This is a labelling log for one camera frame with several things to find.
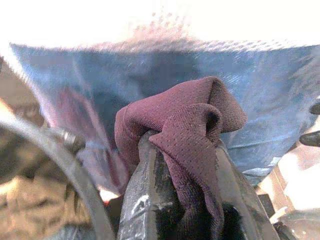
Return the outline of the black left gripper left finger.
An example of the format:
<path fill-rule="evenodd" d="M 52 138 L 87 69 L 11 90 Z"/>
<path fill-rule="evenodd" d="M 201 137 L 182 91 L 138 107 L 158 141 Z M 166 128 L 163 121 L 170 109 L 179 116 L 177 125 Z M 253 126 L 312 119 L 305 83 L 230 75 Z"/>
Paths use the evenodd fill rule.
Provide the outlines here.
<path fill-rule="evenodd" d="M 117 239 L 175 240 L 184 210 L 161 151 L 149 138 L 138 143 L 139 164 L 128 182 L 121 209 Z"/>

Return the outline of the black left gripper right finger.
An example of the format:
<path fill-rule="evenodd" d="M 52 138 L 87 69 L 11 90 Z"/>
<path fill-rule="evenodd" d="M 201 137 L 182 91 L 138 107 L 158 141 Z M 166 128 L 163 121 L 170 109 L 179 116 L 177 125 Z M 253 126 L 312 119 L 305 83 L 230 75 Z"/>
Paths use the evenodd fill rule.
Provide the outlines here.
<path fill-rule="evenodd" d="M 254 188 L 237 170 L 225 144 L 216 146 L 217 185 L 222 200 L 223 240 L 278 240 Z"/>

